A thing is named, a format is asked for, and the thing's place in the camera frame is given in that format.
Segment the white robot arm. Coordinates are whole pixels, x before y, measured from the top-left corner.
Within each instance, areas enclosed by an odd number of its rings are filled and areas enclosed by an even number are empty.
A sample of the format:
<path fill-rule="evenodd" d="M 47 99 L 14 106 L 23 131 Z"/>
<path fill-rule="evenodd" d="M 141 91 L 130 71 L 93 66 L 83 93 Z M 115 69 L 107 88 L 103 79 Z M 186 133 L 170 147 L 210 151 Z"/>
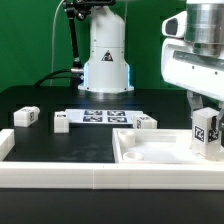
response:
<path fill-rule="evenodd" d="M 78 89 L 99 96 L 132 91 L 124 59 L 125 23 L 109 7 L 91 10 L 90 58 Z M 163 79 L 189 91 L 194 109 L 202 95 L 224 103 L 224 0 L 187 0 L 162 24 Z"/>

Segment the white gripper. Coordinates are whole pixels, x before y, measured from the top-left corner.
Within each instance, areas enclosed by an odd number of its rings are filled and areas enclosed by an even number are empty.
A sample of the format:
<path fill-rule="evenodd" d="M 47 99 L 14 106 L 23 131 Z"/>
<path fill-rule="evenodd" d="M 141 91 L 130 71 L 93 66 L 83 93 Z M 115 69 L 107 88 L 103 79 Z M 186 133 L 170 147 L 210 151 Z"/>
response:
<path fill-rule="evenodd" d="M 167 83 L 190 90 L 187 99 L 191 112 L 203 108 L 201 95 L 224 102 L 224 46 L 218 57 L 211 57 L 194 54 L 193 45 L 184 40 L 166 38 L 162 45 L 161 73 Z M 216 129 L 222 144 L 224 103 L 218 106 Z"/>

